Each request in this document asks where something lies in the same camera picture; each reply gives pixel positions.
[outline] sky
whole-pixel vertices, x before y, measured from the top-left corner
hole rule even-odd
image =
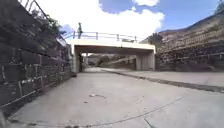
[[[187,27],[214,13],[219,0],[37,0],[64,30],[147,37]]]

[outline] wall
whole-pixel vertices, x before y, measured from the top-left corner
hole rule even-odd
[[[101,65],[109,68],[127,68],[138,71],[155,70],[155,51],[148,54],[130,55]]]
[[[224,40],[156,55],[157,70],[223,71]]]
[[[4,114],[70,78],[70,53],[70,47],[63,47],[17,0],[0,1],[0,106]]]

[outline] pole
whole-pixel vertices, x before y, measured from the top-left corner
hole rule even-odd
[[[98,32],[96,32],[96,40],[98,40]]]
[[[29,1],[30,1],[30,0],[27,0],[27,1],[26,1],[25,9],[27,8]]]
[[[137,37],[135,36],[135,43],[137,43]]]
[[[89,65],[89,60],[88,60],[88,53],[86,53],[86,67]]]
[[[28,12],[31,11],[31,8],[32,8],[32,6],[33,6],[33,3],[34,3],[34,1],[32,1],[32,2],[30,3],[30,8],[29,8]]]
[[[117,41],[119,41],[119,34],[117,34]]]
[[[74,31],[74,33],[73,33],[73,39],[75,39],[75,31]]]

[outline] blue sky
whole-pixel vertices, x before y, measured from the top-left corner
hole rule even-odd
[[[162,27],[156,31],[166,29],[178,29],[187,27],[207,16],[213,14],[219,0],[160,0],[160,2],[149,7],[139,6],[132,0],[100,0],[102,9],[109,13],[120,13],[133,6],[136,12],[141,13],[143,9],[152,12],[162,12],[165,15]]]

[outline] person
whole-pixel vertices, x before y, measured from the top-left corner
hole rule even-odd
[[[79,28],[78,28],[78,39],[81,38],[81,35],[82,35],[83,31],[82,31],[82,26],[81,26],[81,23],[79,22]]]

